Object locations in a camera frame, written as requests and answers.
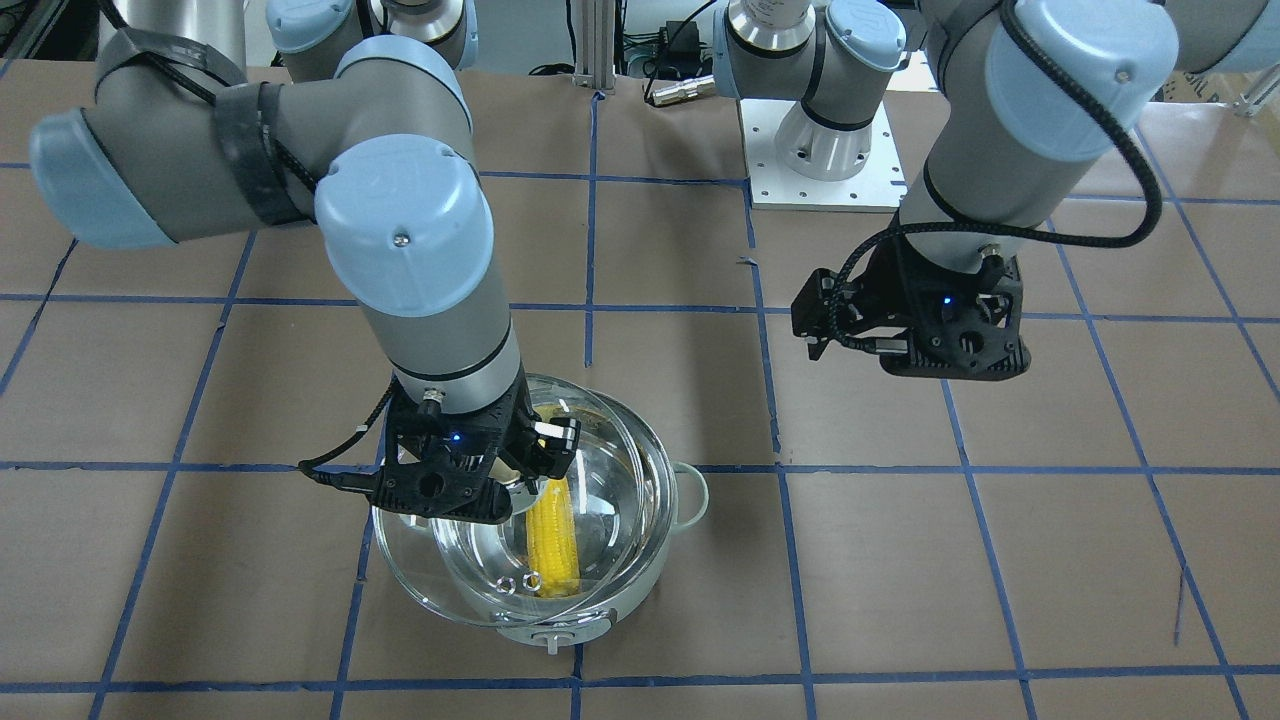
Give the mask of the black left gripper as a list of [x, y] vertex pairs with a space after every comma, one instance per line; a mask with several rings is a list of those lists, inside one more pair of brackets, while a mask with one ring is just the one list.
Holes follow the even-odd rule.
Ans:
[[933, 264], [908, 240], [887, 240], [865, 270], [865, 319], [899, 327], [901, 354], [879, 364], [897, 377], [1006, 380], [1032, 355], [1020, 334], [1023, 282], [1018, 260], [982, 258], [975, 273]]

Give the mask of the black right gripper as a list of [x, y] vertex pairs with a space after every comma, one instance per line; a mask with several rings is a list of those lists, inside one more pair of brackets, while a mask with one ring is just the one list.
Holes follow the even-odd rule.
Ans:
[[497, 525], [515, 514], [513, 491], [536, 492], [531, 460], [539, 420], [527, 386], [511, 386], [474, 413], [438, 415], [396, 388], [375, 505], [401, 515]]

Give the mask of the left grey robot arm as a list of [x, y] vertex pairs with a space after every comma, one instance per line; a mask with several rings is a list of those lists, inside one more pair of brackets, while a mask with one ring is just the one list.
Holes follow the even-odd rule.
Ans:
[[[1028, 241], [1129, 249], [1158, 224], [1155, 172], [1130, 137], [1178, 70], [1277, 61], [1275, 1], [916, 1], [948, 118], [890, 224], [791, 304], [818, 360], [831, 345], [900, 377], [1005, 380], [1030, 365], [1018, 250]], [[1108, 151], [1146, 201], [1126, 234], [1043, 222]]]

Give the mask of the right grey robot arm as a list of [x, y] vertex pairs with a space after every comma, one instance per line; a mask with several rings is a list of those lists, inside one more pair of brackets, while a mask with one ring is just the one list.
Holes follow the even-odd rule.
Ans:
[[291, 81], [252, 82], [209, 33], [100, 8], [93, 105], [29, 136], [55, 218], [100, 249], [312, 222], [393, 368], [374, 414], [407, 459], [329, 471], [357, 429], [298, 471], [398, 514], [520, 512], [564, 445], [529, 398], [460, 54], [370, 29], [352, 1], [280, 1]]

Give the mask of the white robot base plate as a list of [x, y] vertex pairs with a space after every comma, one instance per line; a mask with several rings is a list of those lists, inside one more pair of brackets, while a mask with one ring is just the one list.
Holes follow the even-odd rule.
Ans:
[[855, 131], [817, 124], [797, 101], [744, 99], [739, 110], [756, 208], [892, 213], [908, 192], [883, 106]]

